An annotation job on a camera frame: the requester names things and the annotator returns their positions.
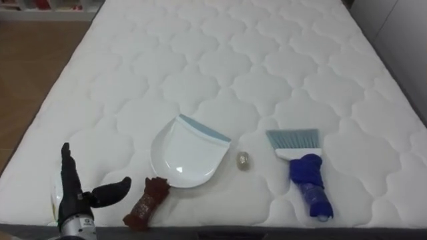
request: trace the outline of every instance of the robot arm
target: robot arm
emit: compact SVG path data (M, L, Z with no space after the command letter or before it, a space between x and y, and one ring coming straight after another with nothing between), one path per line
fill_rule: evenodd
M125 177L118 183L96 187L92 192L83 192L75 161L69 144L61 150L62 200L58 209L60 240L96 239L94 217L91 208L107 207L121 201L129 192L131 179Z

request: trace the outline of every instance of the white quilted mattress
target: white quilted mattress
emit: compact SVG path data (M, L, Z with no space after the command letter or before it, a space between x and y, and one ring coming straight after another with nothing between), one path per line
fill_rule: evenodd
M153 226L427 227L427 130L340 0L107 0L0 178L0 223L53 224L68 141L83 190L133 179L94 210L122 226L154 177L153 138L180 113L232 146L211 181L171 190ZM327 223L265 135L301 128L321 133Z

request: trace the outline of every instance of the blue brush handle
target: blue brush handle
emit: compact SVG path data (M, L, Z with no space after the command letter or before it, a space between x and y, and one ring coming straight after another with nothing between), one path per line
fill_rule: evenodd
M322 187L311 184L298 184L304 201L310 206L310 217L317 217L319 221L325 222L333 217L332 206Z

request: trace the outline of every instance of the white dustpan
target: white dustpan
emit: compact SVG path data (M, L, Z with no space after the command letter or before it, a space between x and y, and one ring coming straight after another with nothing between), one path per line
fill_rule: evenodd
M151 166L172 187L195 187L215 173L230 147L231 139L179 115L172 119L151 144Z

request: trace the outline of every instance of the light blue bristles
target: light blue bristles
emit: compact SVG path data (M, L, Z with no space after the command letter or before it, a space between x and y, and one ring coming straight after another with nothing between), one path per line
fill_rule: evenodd
M274 149L315 149L320 146L317 129L269 130L266 134Z

